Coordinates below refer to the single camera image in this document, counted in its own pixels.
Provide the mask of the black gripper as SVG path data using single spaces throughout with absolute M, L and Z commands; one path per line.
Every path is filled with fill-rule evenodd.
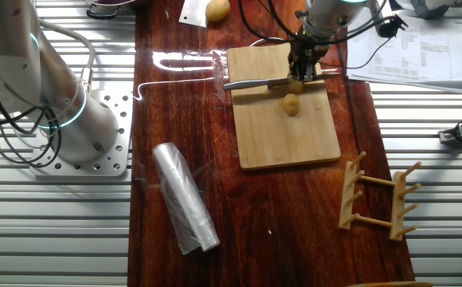
M 316 63 L 327 54 L 330 45 L 316 45 L 309 40 L 290 40 L 288 54 L 289 74 L 293 80 L 301 82 L 316 81 Z

